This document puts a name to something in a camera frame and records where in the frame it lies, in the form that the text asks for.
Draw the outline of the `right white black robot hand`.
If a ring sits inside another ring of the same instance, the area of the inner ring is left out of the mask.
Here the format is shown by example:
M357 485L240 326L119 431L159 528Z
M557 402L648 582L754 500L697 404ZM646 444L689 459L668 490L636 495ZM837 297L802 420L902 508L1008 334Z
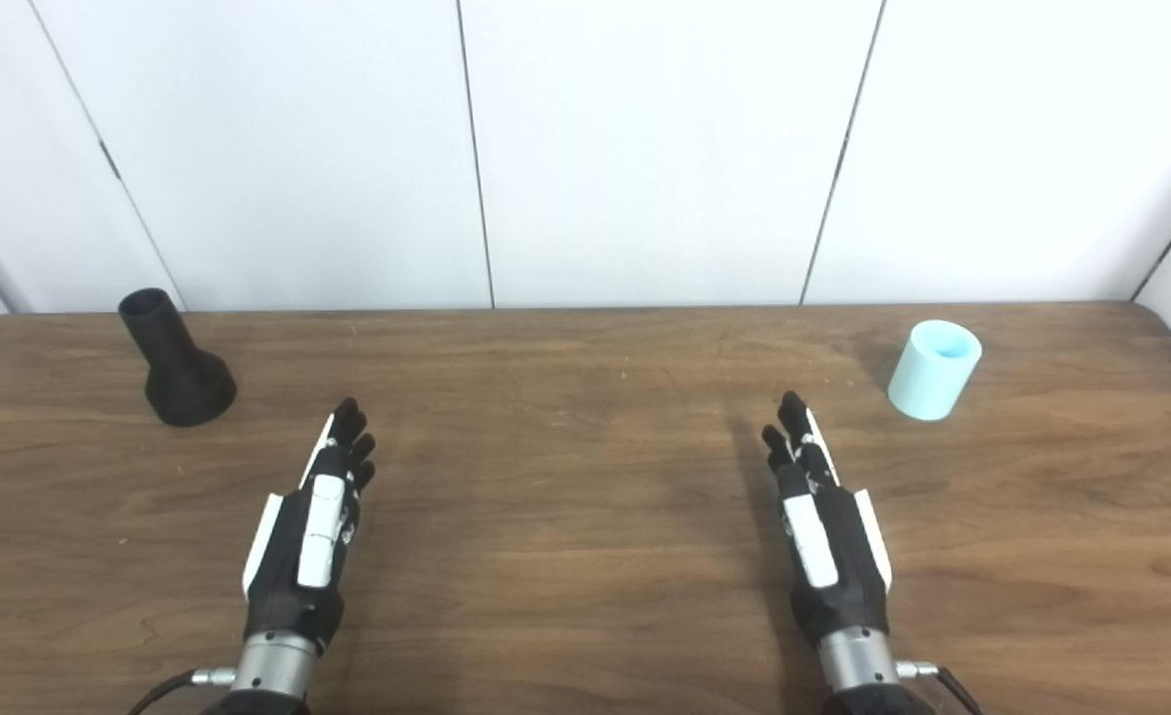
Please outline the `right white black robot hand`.
M840 483L816 417L793 390L778 418L762 439L796 575L790 609L799 628L812 645L844 630L889 634L891 571L870 495Z

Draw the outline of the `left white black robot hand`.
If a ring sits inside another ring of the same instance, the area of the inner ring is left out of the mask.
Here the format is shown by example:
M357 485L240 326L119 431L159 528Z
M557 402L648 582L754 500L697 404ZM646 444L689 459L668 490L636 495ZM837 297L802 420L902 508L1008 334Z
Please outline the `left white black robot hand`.
M348 397L326 418L294 491L263 504L241 575L244 637L279 631L326 651L345 614L345 558L371 484L375 439Z

